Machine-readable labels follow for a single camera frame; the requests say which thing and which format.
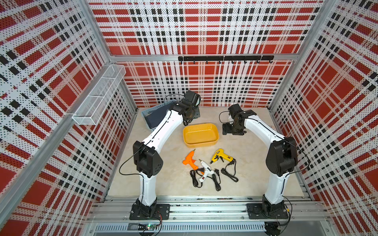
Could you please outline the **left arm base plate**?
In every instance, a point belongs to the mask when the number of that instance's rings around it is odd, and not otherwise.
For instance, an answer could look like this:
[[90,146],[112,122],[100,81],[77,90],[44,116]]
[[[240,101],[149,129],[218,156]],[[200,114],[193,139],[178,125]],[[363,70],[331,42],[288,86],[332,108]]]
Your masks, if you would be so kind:
[[170,204],[154,204],[151,206],[133,204],[129,220],[169,219]]

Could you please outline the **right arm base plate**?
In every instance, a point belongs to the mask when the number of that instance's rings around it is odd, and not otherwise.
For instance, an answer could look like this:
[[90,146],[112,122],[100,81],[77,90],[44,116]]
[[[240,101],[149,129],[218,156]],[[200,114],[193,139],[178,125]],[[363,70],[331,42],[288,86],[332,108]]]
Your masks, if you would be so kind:
[[249,219],[288,219],[289,215],[283,203],[271,205],[269,203],[247,204]]

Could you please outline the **yellow glue gun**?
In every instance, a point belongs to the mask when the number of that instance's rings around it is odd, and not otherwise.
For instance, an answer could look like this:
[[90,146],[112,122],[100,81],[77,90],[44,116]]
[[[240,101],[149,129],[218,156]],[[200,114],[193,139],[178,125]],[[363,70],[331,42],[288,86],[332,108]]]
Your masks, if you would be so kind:
[[[224,162],[225,160],[228,161],[228,164],[221,169],[221,173],[227,177],[229,177],[231,180],[233,180],[235,183],[239,182],[239,179],[235,176],[236,175],[236,159],[229,156],[228,154],[224,153],[224,150],[222,148],[218,149],[215,154],[213,155],[210,163],[213,164],[217,162],[218,160],[221,160]],[[234,174],[231,174],[227,171],[228,166],[234,167]]]

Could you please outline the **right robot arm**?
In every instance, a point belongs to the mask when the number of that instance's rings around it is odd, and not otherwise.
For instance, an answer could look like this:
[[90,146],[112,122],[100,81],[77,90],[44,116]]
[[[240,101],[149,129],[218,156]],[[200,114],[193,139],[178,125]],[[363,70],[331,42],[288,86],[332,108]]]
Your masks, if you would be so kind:
[[228,121],[222,125],[222,134],[244,135],[253,132],[268,148],[265,160],[270,171],[268,187],[262,197],[262,212],[270,217],[284,210],[284,190],[289,175],[298,164],[296,141],[285,137],[264,123],[252,110],[242,110],[239,104],[228,108]]

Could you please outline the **orange glue gun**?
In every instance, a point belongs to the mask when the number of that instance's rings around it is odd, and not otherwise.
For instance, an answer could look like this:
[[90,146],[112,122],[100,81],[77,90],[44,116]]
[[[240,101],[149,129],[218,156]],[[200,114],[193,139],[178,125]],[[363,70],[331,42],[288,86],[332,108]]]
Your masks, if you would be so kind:
[[193,159],[193,156],[195,154],[195,149],[192,150],[183,161],[184,165],[190,165],[194,171],[199,170],[202,174],[204,174],[204,168],[199,168],[195,165],[195,160]]

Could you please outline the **white glue gun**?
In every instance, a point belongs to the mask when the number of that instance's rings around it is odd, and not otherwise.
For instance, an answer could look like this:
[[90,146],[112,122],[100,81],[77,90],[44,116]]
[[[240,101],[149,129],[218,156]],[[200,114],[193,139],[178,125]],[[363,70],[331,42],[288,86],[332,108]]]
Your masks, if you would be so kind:
[[193,186],[201,188],[207,178],[210,178],[215,185],[216,191],[221,191],[221,178],[218,169],[211,169],[210,165],[204,161],[200,161],[202,168],[190,170]]

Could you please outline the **yellow storage box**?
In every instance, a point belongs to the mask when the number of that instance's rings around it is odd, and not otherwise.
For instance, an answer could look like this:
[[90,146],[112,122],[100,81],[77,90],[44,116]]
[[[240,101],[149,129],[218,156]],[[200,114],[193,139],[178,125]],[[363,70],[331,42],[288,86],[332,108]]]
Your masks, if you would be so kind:
[[218,142],[219,132],[212,123],[189,125],[183,129],[183,139],[189,148],[208,147]]

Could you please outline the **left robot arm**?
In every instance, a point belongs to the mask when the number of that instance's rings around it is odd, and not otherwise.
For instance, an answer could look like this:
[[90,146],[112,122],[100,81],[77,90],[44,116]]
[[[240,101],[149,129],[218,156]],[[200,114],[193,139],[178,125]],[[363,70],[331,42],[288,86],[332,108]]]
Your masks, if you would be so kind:
[[150,218],[155,215],[157,207],[156,176],[163,166],[160,151],[180,125],[188,125],[195,116],[195,109],[200,99],[182,99],[166,112],[157,128],[142,142],[136,141],[133,145],[134,164],[140,174],[140,196],[136,201],[140,212]]

